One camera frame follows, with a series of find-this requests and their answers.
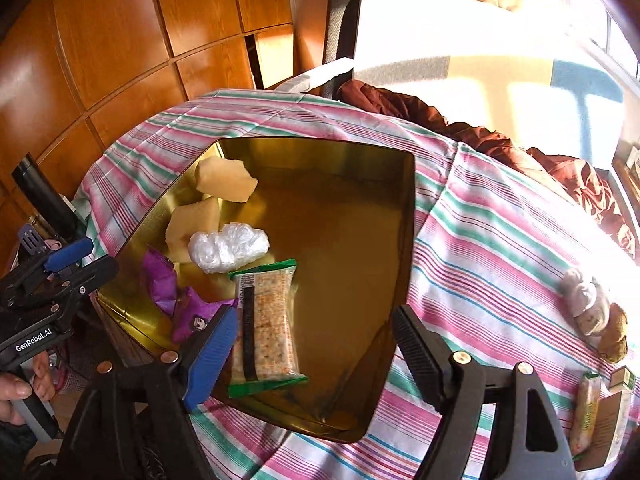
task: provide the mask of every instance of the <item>finger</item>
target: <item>finger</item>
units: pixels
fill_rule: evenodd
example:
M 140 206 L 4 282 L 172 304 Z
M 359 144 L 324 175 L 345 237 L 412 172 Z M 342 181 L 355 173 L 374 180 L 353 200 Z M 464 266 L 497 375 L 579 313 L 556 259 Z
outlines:
M 8 400 L 0 400 L 0 420 L 13 424 L 14 426 L 24 424 L 24 419 L 20 416 L 20 413 L 14 410 L 14 407 Z
M 33 371 L 38 377 L 44 377 L 49 371 L 49 354 L 46 351 L 33 357 Z
M 22 379 L 11 374 L 0 374 L 0 400 L 26 399 L 31 395 L 31 387 Z
M 33 379 L 33 391 L 42 400 L 51 400 L 56 395 L 56 387 L 50 374 Z

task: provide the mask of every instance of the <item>purple wrapper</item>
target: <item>purple wrapper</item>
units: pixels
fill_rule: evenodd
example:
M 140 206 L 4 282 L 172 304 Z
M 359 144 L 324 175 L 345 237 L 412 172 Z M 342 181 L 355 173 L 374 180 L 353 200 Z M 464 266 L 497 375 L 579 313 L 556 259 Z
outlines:
M 204 330 L 207 323 L 224 304 L 236 306 L 236 300 L 207 303 L 193 288 L 190 286 L 185 288 L 175 305 L 172 341 L 176 344 L 184 343 L 191 334 Z
M 142 259 L 140 277 L 154 303 L 169 317 L 173 316 L 178 290 L 174 263 L 160 251 L 148 246 Z

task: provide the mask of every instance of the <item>table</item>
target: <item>table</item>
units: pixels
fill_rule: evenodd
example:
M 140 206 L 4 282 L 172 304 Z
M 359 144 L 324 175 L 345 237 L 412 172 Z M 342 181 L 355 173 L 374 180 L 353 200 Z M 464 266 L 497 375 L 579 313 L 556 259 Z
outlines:
M 581 375 L 596 370 L 608 381 L 615 367 L 577 336 L 564 314 L 559 280 L 569 267 L 588 265 L 625 298 L 633 298 L 640 280 L 628 256 L 582 209 L 466 144 L 315 96 L 219 90 L 125 134 L 78 191 L 92 206 L 92 258 L 115 255 L 184 168 L 216 138 L 235 136 L 313 136 L 413 152 L 415 243 L 407 301 L 427 328 L 482 364 L 532 363 L 564 428 L 572 423 Z M 633 305 L 629 301 L 621 304 Z M 633 327 L 637 314 L 627 313 Z M 632 368 L 637 342 L 630 337 Z M 639 408 L 636 386 L 628 433 Z M 479 476 L 492 415 L 493 407 L 485 406 L 467 479 Z M 287 432 L 213 399 L 192 421 L 220 478 L 399 480 L 414 476 L 439 416 L 420 400 L 396 350 L 369 431 L 355 444 Z

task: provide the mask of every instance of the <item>bread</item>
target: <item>bread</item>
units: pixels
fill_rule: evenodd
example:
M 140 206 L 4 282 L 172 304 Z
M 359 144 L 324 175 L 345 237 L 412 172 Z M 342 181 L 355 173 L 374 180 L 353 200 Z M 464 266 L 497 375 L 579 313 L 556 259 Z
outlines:
M 246 202 L 257 184 L 242 160 L 210 156 L 196 167 L 196 189 L 229 202 Z
M 626 357 L 626 313 L 617 303 L 611 303 L 609 323 L 598 344 L 600 356 L 610 363 L 618 363 Z
M 215 197 L 175 208 L 164 232 L 169 259 L 176 264 L 190 263 L 191 235 L 198 231 L 212 233 L 218 230 L 219 224 L 220 207 Z

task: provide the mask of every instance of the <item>brown jacket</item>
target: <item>brown jacket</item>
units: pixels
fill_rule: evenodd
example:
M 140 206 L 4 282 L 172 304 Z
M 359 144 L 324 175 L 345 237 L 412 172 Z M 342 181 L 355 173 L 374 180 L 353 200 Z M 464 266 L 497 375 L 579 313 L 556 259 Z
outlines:
M 580 158 L 545 155 L 537 148 L 515 146 L 500 132 L 466 123 L 449 124 L 437 108 L 417 97 L 399 94 L 352 79 L 338 90 L 338 99 L 361 110 L 406 119 L 449 139 L 468 144 L 478 152 L 525 174 L 568 201 L 576 201 L 601 229 L 632 258 L 636 240 L 622 217 L 609 184 Z

